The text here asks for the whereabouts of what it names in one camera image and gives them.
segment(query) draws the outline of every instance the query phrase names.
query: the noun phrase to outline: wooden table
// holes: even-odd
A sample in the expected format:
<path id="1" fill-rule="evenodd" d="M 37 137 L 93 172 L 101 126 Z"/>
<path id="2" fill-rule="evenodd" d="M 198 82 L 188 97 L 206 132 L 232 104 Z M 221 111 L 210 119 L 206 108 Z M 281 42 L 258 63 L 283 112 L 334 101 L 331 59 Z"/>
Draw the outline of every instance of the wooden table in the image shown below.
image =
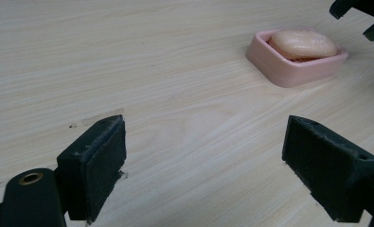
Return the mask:
<path id="1" fill-rule="evenodd" d="M 374 154 L 374 18 L 337 21 L 332 2 L 0 0 L 0 202 L 123 114 L 129 178 L 94 226 L 367 226 L 333 222 L 281 160 L 290 114 Z M 348 50 L 334 78 L 279 88 L 245 58 L 256 32 L 294 26 Z"/>

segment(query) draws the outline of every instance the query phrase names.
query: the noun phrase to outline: pink soap dish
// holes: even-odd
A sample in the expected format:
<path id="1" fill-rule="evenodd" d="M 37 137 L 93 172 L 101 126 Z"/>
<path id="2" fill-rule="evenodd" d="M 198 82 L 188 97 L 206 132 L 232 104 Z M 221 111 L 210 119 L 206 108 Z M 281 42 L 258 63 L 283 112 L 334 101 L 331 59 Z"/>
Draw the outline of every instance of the pink soap dish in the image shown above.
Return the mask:
<path id="1" fill-rule="evenodd" d="M 258 32 L 246 52 L 246 58 L 277 86 L 289 88 L 331 77 L 348 57 L 348 52 L 338 46 L 337 55 L 331 57 L 304 62 L 287 60 L 267 44 L 279 30 Z"/>

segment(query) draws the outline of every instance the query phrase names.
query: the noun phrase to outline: wood grain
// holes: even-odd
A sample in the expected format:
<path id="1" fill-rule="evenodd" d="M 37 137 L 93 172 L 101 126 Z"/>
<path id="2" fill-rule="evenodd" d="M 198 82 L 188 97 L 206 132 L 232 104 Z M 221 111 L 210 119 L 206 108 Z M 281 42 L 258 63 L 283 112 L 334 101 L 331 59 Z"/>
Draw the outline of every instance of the wood grain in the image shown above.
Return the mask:
<path id="1" fill-rule="evenodd" d="M 290 114 L 374 154 L 374 18 L 332 2 L 0 0 L 0 202 L 123 114 L 129 177 L 94 226 L 341 226 L 281 160 Z M 245 58 L 255 32 L 293 26 L 348 50 L 334 78 L 283 89 Z"/>

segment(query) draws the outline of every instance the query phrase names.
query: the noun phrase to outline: screw hole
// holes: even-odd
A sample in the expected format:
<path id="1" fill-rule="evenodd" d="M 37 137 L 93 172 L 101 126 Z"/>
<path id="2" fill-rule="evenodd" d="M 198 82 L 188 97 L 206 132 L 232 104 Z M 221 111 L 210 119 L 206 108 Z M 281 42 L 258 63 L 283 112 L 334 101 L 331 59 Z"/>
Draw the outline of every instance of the screw hole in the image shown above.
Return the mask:
<path id="1" fill-rule="evenodd" d="M 366 159 L 367 159 L 367 157 L 366 157 L 365 155 L 363 155 L 363 154 L 360 154 L 358 157 L 359 157 L 360 159 L 362 159 L 362 160 L 366 160 Z"/>
<path id="2" fill-rule="evenodd" d="M 26 176 L 22 177 L 19 180 L 20 185 L 29 185 L 32 183 L 38 182 L 40 179 L 42 179 L 43 173 L 29 173 Z"/>

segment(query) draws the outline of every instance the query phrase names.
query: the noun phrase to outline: bar of soap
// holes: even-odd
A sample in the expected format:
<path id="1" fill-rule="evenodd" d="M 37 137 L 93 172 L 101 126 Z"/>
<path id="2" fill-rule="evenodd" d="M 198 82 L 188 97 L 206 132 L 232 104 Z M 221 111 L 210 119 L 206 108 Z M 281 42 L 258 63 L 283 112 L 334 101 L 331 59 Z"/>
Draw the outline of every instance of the bar of soap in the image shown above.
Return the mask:
<path id="1" fill-rule="evenodd" d="M 314 60 L 337 54 L 334 41 L 312 29 L 279 30 L 269 45 L 288 60 Z"/>

